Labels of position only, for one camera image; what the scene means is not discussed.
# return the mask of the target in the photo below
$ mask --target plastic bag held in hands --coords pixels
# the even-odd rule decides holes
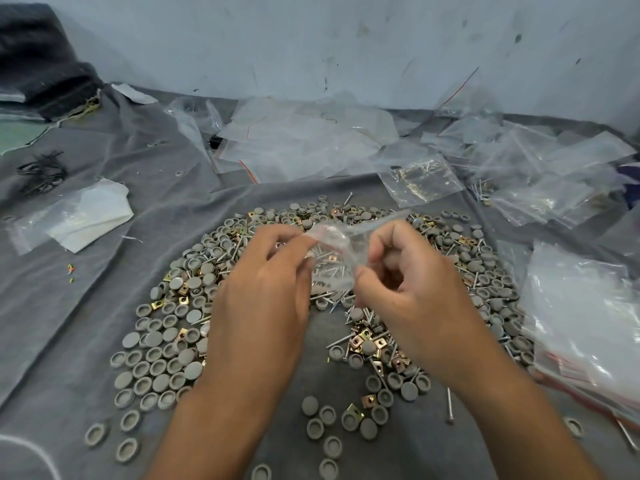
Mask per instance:
[[[368,263],[373,232],[387,222],[405,219],[408,215],[409,209],[352,226],[336,219],[316,223],[307,233],[318,241],[312,250],[316,258],[312,281],[327,291],[352,289],[357,266]]]

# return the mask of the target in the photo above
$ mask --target person's right hand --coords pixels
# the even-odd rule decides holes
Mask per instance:
[[[356,302],[375,311],[412,361],[456,390],[499,349],[450,259],[406,221],[373,233],[356,270]]]

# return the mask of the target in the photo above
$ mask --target forearm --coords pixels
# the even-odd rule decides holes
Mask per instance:
[[[146,478],[229,480],[243,475],[275,404],[224,397],[223,390],[196,387],[182,397]]]
[[[488,348],[476,379],[456,391],[483,434],[498,476],[603,479],[542,389],[502,354],[499,347]]]

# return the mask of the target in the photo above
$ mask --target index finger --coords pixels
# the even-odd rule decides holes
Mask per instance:
[[[276,266],[290,266],[297,269],[302,264],[309,250],[317,244],[317,240],[308,235],[299,235],[278,249],[270,259]]]
[[[369,262],[380,261],[386,248],[395,248],[400,251],[423,247],[424,238],[404,219],[384,224],[371,234],[369,240]]]
[[[244,251],[243,258],[247,261],[267,261],[277,242],[288,242],[302,231],[295,226],[286,224],[263,225],[254,234]]]

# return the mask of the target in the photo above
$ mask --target hand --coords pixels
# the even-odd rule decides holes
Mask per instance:
[[[478,355],[501,352],[453,263],[405,221],[372,234],[369,266],[356,270],[354,291],[400,349],[453,389],[474,376]]]
[[[287,242],[276,252],[277,242]],[[261,226],[213,300],[207,366],[198,382],[230,401],[275,407],[295,371],[309,315],[316,241]]]

